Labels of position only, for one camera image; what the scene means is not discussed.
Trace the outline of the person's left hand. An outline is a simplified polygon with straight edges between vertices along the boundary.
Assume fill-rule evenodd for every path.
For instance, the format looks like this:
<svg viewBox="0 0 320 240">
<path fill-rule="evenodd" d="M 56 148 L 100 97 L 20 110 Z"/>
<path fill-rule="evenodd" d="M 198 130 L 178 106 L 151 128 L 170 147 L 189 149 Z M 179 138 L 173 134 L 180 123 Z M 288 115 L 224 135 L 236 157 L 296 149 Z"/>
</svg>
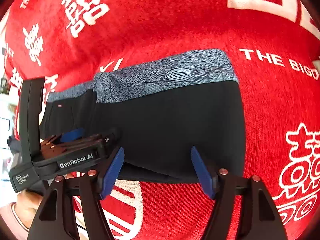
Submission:
<svg viewBox="0 0 320 240">
<path fill-rule="evenodd" d="M 30 228 L 36 212 L 43 200 L 39 194 L 30 191 L 22 191 L 17 195 L 14 210 L 22 224 Z"/>
</svg>

